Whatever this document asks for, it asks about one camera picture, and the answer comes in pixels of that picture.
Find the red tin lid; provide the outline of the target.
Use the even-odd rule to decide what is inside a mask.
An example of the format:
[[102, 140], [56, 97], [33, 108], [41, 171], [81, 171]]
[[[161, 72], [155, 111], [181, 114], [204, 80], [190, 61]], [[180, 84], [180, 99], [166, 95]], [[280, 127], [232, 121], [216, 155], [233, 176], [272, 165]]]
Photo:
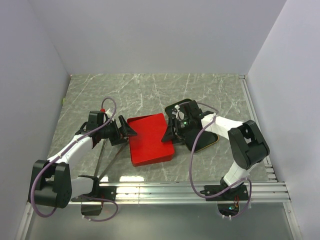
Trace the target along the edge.
[[132, 117], [127, 123], [137, 133], [129, 138], [130, 158], [134, 167], [172, 160], [175, 154], [173, 143], [162, 142], [167, 129], [163, 113]]

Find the metal tongs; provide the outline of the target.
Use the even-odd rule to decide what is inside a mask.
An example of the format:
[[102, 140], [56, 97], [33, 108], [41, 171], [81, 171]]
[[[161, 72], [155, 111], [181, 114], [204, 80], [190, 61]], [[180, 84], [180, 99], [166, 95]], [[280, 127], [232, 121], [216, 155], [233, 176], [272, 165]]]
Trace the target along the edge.
[[120, 147], [118, 148], [117, 152], [113, 151], [111, 148], [111, 152], [107, 153], [106, 152], [106, 147], [107, 147], [107, 140], [104, 139], [102, 142], [102, 146], [99, 152], [99, 156], [97, 159], [97, 164], [95, 167], [95, 171], [93, 176], [97, 177], [99, 182], [102, 181], [102, 179], [107, 175], [109, 169], [112, 167], [112, 165], [115, 163], [117, 157], [120, 155], [120, 153], [126, 148], [126, 146], [129, 143], [129, 139], [125, 139], [126, 142], [122, 143]]

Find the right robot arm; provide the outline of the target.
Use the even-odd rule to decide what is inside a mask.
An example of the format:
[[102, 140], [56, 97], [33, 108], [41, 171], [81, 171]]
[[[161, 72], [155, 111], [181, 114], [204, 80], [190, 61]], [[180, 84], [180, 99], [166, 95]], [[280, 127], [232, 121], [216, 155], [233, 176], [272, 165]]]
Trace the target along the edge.
[[219, 137], [229, 141], [233, 163], [221, 178], [217, 193], [196, 191], [195, 194], [204, 199], [222, 196], [231, 200], [255, 165], [270, 154], [269, 146], [255, 121], [241, 122], [221, 117], [212, 111], [199, 110], [187, 113], [183, 118], [179, 115], [169, 118], [161, 141], [180, 140], [194, 154], [215, 143]]

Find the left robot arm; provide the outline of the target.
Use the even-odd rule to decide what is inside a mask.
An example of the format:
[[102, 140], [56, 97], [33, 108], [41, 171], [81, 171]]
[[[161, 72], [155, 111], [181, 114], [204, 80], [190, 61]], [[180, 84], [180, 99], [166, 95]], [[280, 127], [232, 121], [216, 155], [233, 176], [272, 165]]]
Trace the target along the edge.
[[71, 170], [83, 156], [101, 140], [112, 146], [123, 144], [128, 137], [137, 136], [122, 115], [117, 125], [112, 115], [103, 111], [90, 111], [88, 120], [57, 154], [47, 160], [37, 160], [32, 167], [28, 202], [53, 208], [65, 208], [69, 201], [83, 195], [89, 201], [100, 197], [97, 177], [80, 175], [71, 179]]

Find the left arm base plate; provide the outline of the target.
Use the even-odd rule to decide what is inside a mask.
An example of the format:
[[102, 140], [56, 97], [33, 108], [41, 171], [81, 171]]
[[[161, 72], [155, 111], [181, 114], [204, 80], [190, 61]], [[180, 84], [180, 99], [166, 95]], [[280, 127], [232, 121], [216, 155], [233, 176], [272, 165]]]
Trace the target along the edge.
[[72, 202], [92, 202], [97, 199], [115, 201], [117, 194], [116, 186], [98, 186], [92, 192], [71, 199]]

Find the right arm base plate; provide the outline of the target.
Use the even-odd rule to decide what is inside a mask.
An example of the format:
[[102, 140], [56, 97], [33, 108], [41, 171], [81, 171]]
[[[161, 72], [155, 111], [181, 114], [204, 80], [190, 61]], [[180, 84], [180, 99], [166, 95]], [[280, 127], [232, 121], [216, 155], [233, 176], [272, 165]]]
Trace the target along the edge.
[[[201, 190], [200, 193], [208, 197], [221, 192], [224, 188], [225, 187], [222, 185], [205, 185], [204, 190]], [[250, 191], [247, 189], [247, 186], [241, 184], [235, 188], [227, 190], [219, 196], [207, 198], [206, 201], [247, 201], [249, 199], [249, 193]]]

